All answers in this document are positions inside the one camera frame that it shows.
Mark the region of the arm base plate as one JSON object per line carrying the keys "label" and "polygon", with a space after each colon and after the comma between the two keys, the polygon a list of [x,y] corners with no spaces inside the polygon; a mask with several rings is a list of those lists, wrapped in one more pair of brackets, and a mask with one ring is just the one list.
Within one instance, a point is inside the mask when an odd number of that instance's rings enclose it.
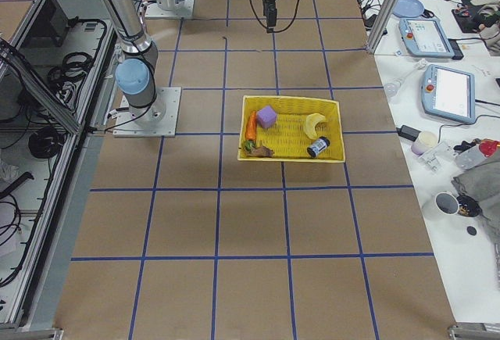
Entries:
{"label": "arm base plate", "polygon": [[148,0],[145,18],[150,20],[180,20],[193,18],[195,0]]}
{"label": "arm base plate", "polygon": [[119,113],[116,118],[119,126],[112,129],[112,134],[117,138],[173,138],[177,129],[181,88],[158,87],[156,94],[151,109],[141,118],[132,121],[141,115],[137,109]]}

